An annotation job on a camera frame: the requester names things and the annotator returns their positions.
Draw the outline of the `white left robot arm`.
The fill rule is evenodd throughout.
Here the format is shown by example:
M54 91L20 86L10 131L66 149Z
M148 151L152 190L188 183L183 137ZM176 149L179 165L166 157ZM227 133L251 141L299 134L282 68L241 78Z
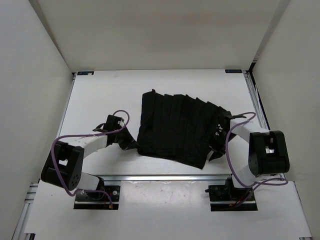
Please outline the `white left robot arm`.
M104 134L116 130L120 132ZM113 126L102 123L93 131L103 135L84 136L69 143L58 140L54 144L54 157L51 153L48 154L40 179L45 183L64 188L68 194L71 191L75 193L83 191L94 201L109 196L105 194L102 178L82 172L84 159L114 143L124 151L137 149L139 145L119 121Z

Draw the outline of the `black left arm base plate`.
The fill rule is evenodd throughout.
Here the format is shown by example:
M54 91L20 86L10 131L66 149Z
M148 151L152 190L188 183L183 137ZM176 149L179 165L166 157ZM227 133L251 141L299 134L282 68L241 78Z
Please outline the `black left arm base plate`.
M75 210L113 210L119 209L120 185L105 185L103 192L77 193L74 199Z

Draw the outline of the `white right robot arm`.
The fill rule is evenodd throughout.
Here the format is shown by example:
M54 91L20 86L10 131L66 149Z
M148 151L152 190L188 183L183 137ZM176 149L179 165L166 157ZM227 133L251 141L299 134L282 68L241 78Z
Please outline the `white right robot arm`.
M238 199L243 189L287 184L285 179L278 177L290 170L284 133L262 128L252 119L246 119L244 114L225 116L209 145L212 151L210 161L226 156L232 183L225 186L224 193L230 200ZM230 159L229 142L234 137L248 143L248 160L240 170L234 169Z

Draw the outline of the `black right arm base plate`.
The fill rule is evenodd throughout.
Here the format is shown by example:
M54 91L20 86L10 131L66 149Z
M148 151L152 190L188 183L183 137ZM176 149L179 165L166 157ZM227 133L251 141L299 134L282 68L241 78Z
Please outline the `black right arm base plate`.
M245 198L251 188L235 188L234 186L209 185L204 191L209 195L211 212L252 212L257 211L255 196Z

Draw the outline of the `black pleated skirt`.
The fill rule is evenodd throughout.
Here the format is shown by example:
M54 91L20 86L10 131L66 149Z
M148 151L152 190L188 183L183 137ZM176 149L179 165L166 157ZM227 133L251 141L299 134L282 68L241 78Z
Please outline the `black pleated skirt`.
M212 151L211 135L231 112L188 95L142 95L137 142L140 155L203 169Z

